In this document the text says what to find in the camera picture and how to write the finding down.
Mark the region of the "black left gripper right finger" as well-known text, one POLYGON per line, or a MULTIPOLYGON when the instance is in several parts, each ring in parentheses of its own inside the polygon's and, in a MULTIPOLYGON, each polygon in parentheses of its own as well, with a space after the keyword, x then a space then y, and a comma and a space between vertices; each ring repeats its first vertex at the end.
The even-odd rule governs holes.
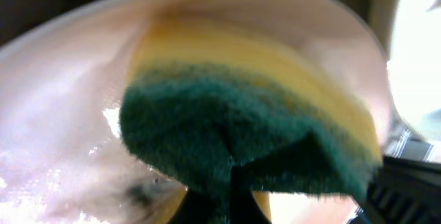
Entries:
POLYGON ((348 224, 440 224, 440 164, 384 157, 348 224))

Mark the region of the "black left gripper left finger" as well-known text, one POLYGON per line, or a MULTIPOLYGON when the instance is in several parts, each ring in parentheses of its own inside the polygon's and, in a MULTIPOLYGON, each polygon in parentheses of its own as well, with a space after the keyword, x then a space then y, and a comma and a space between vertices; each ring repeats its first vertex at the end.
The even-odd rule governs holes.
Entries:
POLYGON ((243 181, 243 169, 234 167, 223 197, 189 190, 168 224, 271 224, 243 181))

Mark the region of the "green yellow sponge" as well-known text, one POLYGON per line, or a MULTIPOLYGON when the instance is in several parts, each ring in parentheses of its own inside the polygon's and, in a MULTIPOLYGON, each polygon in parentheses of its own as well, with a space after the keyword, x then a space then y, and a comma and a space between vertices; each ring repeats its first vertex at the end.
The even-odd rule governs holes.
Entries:
POLYGON ((204 19, 151 23, 119 123, 127 149, 190 189, 363 197, 382 155, 368 109, 297 51, 204 19))

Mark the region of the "cream white plate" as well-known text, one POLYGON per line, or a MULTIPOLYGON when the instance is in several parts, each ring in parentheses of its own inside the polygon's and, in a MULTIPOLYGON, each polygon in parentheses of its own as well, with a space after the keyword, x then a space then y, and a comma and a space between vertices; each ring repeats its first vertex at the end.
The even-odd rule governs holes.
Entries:
POLYGON ((396 110, 418 134, 440 140, 440 0, 399 0, 388 62, 396 110))

